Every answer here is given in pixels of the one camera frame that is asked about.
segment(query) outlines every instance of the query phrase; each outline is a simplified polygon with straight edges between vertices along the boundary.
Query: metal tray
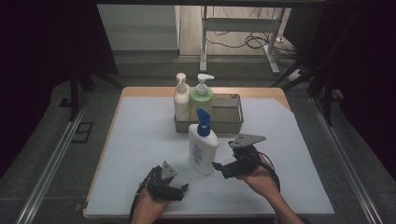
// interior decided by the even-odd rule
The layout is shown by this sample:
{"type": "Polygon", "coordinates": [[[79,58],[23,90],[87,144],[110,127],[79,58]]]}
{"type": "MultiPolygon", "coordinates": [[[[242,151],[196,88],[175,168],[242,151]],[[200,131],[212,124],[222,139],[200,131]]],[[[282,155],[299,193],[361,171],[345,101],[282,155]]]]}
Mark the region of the metal tray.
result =
{"type": "MultiPolygon", "coordinates": [[[[213,94],[210,127],[214,133],[239,133],[244,116],[239,94],[213,94]]],[[[177,133],[187,133],[198,121],[175,121],[177,133]]]]}

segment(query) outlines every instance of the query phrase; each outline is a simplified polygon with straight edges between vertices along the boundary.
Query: wall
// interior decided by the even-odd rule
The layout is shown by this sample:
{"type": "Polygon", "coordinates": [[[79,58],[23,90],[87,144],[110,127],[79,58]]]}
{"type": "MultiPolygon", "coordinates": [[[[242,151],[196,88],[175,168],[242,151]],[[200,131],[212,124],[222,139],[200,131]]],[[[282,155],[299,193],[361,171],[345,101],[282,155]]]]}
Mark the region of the wall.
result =
{"type": "Polygon", "coordinates": [[[178,50],[179,6],[97,6],[112,50],[178,50]]]}

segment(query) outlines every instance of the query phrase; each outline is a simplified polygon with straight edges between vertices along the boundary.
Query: bottle label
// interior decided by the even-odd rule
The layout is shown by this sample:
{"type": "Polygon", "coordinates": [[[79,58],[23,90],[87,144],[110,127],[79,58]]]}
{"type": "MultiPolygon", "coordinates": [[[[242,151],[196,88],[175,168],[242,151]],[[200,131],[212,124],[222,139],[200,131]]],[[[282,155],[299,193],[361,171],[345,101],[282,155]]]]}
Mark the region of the bottle label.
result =
{"type": "Polygon", "coordinates": [[[198,145],[196,145],[195,143],[193,143],[193,149],[192,149],[192,155],[194,156],[194,161],[197,164],[200,164],[202,161],[202,150],[198,147],[198,145]]]}

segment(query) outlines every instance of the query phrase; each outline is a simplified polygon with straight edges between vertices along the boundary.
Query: gray floor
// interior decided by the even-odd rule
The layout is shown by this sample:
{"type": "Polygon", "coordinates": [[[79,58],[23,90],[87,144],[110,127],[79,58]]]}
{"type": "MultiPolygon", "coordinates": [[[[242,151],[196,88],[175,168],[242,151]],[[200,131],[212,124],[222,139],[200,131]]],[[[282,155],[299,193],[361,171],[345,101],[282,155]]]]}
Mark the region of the gray floor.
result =
{"type": "MultiPolygon", "coordinates": [[[[185,72],[191,85],[199,71],[197,57],[116,55],[120,71],[112,76],[129,86],[174,86],[175,74],[185,72]]],[[[263,57],[210,57],[208,72],[216,76],[211,86],[268,87],[274,77],[263,57]]],[[[81,214],[98,164],[106,135],[120,97],[120,90],[92,76],[96,85],[81,122],[93,122],[86,144],[71,143],[54,176],[33,223],[126,223],[126,219],[89,220],[81,214]]],[[[318,120],[305,89],[309,82],[286,92],[319,177],[328,193],[334,216],[303,216],[313,223],[370,223],[361,208],[337,159],[331,141],[318,120]]],[[[0,223],[14,223],[51,153],[57,147],[70,116],[69,108],[59,107],[69,97],[68,83],[53,90],[49,108],[20,156],[0,180],[0,223]]],[[[333,129],[373,200],[383,223],[396,220],[396,185],[356,131],[345,119],[338,104],[332,105],[333,129]]],[[[221,223],[224,220],[195,220],[194,223],[221,223]]],[[[227,220],[227,223],[263,223],[262,219],[227,220]]],[[[191,220],[165,220],[160,223],[192,223],[191,220]]]]}

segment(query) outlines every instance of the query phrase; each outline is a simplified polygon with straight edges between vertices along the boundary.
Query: table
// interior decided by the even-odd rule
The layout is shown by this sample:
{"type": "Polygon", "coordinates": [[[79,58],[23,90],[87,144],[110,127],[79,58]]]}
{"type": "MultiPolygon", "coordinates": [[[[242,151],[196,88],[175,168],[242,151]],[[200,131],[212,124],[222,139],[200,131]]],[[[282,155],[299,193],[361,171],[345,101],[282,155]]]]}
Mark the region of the table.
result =
{"type": "MultiPolygon", "coordinates": [[[[267,137],[255,146],[272,159],[282,194],[294,211],[333,214],[283,91],[279,88],[212,89],[214,93],[240,94],[245,118],[241,133],[260,133],[267,137]]],[[[87,198],[85,217],[127,217],[139,181],[164,160],[178,172],[174,180],[176,186],[190,185],[183,201],[171,203],[162,217],[273,216],[275,212],[268,202],[242,181],[225,180],[220,172],[201,175],[189,165],[188,134],[176,133],[172,119],[173,92],[173,87],[123,90],[87,198]]],[[[219,135],[216,161],[225,164],[234,160],[227,144],[231,139],[234,136],[219,135]]]]}

